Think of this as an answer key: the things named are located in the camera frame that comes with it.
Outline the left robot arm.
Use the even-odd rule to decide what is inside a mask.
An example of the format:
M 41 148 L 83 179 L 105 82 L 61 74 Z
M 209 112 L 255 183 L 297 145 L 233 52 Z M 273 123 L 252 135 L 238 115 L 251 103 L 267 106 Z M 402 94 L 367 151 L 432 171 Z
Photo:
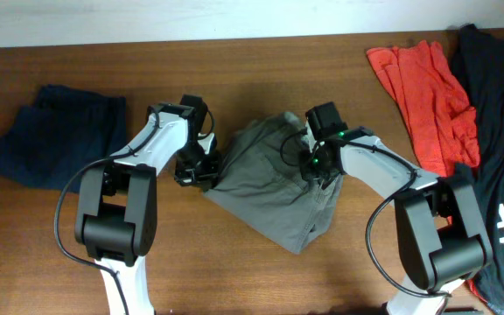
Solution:
M 152 314 L 146 256 L 158 226 L 157 177 L 176 161 L 180 186 L 206 191 L 219 176 L 213 131 L 202 127 L 212 113 L 202 98 L 147 109 L 144 128 L 122 149 L 83 170 L 74 237 L 100 270 L 112 314 Z

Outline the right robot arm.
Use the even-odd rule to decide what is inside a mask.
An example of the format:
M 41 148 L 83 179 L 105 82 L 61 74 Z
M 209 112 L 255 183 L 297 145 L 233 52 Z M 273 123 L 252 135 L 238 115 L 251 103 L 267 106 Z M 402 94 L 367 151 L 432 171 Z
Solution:
M 390 150 L 370 129 L 348 128 L 331 102 L 306 114 L 300 156 L 304 179 L 349 175 L 382 196 L 370 215 L 365 243 L 377 260 L 371 234 L 387 205 L 395 209 L 398 251 L 406 276 L 395 281 L 376 268 L 398 292 L 386 314 L 446 314 L 452 293 L 493 260 L 492 245 L 472 184 L 456 175 L 441 177 Z

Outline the grey shorts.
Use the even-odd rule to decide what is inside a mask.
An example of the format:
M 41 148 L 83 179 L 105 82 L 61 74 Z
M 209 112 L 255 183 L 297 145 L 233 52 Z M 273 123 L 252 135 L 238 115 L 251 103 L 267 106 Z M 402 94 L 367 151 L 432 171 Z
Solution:
M 204 196 L 287 249 L 300 253 L 331 225 L 343 176 L 304 180 L 292 167 L 305 144 L 298 116 L 283 112 L 237 131 L 215 187 Z

